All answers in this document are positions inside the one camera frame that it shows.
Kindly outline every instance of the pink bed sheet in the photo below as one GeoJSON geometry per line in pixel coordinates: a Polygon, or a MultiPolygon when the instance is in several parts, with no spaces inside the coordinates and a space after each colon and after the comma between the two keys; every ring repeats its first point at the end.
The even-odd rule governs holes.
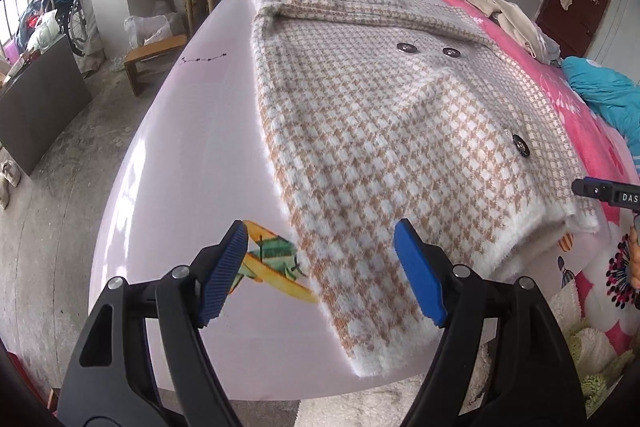
{"type": "MultiPolygon", "coordinates": [[[[589,176],[634,185],[640,183],[622,136],[587,107],[568,85],[562,70],[545,66],[532,58],[500,26],[466,1],[443,1],[462,8],[473,17],[500,48],[538,83],[558,113],[589,176]]],[[[540,277],[548,277],[553,272],[553,266],[549,265],[558,263],[556,273],[561,277],[558,286],[564,286],[575,278],[583,315],[592,327],[605,332],[617,353],[622,353],[628,349],[640,325],[640,312],[631,305],[635,293],[626,281],[628,230],[633,215],[629,210],[621,211],[606,203],[602,207],[607,219],[604,232],[609,233],[606,243],[595,240],[594,236],[589,237],[590,234],[567,233],[536,267],[538,273],[530,275],[540,283],[540,277]],[[584,255],[594,248],[598,250],[597,254],[574,275],[571,267],[575,256],[584,255]]]]}

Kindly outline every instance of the black button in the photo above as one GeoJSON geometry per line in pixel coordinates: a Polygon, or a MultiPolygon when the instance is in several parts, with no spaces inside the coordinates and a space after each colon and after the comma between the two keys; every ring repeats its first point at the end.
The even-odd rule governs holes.
{"type": "Polygon", "coordinates": [[[531,154],[531,151],[529,150],[529,146],[517,134],[513,135],[513,144],[514,146],[516,146],[516,149],[520,153],[520,156],[524,156],[525,158],[529,157],[529,155],[531,154]]]}
{"type": "Polygon", "coordinates": [[[396,44],[396,48],[402,51],[402,53],[408,53],[410,55],[418,52],[418,48],[416,48],[413,44],[409,44],[408,42],[398,42],[398,44],[396,44]]]}
{"type": "Polygon", "coordinates": [[[460,57],[460,52],[456,48],[443,48],[442,52],[445,55],[449,55],[449,57],[453,57],[453,58],[460,57]]]}

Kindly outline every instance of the gray floor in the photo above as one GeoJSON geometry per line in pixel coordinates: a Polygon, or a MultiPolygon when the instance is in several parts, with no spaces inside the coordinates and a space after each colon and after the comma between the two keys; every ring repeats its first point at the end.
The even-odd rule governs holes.
{"type": "MultiPolygon", "coordinates": [[[[0,212],[0,338],[41,392],[60,387],[87,317],[91,263],[102,211],[133,135],[166,76],[146,76],[141,96],[103,65],[87,79],[94,100],[65,129],[30,178],[10,187],[0,212]]],[[[7,157],[0,151],[0,160],[7,157]]],[[[175,394],[164,393],[177,408],[175,394]]],[[[287,427],[296,402],[235,402],[247,427],[287,427]]]]}

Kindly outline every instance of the metal railing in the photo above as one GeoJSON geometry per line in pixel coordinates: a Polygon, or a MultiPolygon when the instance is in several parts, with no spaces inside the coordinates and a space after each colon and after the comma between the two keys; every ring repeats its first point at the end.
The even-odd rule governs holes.
{"type": "Polygon", "coordinates": [[[27,9],[29,0],[0,0],[0,48],[2,55],[4,47],[18,32],[20,16],[27,9]]]}

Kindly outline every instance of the white shoe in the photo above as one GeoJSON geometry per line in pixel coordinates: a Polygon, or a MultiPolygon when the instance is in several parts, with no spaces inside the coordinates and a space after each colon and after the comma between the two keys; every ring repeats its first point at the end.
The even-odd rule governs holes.
{"type": "Polygon", "coordinates": [[[9,204],[9,182],[0,176],[0,207],[2,210],[9,204]]]}
{"type": "Polygon", "coordinates": [[[18,183],[20,183],[22,173],[20,172],[18,164],[13,160],[3,161],[2,165],[0,165],[0,172],[2,173],[2,176],[4,176],[14,187],[17,187],[18,183]]]}

